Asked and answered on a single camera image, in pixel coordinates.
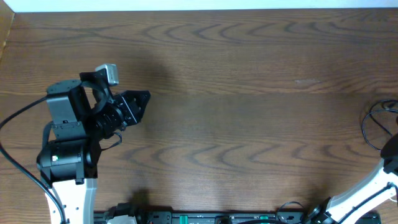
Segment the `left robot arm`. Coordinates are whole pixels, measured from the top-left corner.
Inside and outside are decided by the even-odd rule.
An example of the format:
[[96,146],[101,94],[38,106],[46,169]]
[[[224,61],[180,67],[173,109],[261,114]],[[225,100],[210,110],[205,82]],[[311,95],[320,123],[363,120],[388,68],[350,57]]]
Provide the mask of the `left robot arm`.
[[147,90],[111,93],[109,73],[82,72],[47,88],[52,121],[37,156],[41,180],[49,188],[52,223],[93,223],[100,142],[141,122]]

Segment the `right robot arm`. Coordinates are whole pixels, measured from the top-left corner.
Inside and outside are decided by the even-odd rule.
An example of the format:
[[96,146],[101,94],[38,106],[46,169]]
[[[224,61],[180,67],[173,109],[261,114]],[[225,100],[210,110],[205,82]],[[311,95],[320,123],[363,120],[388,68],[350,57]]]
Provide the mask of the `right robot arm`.
[[305,218],[306,223],[356,223],[364,214],[397,195],[397,136],[381,150],[381,160],[362,181],[326,199]]

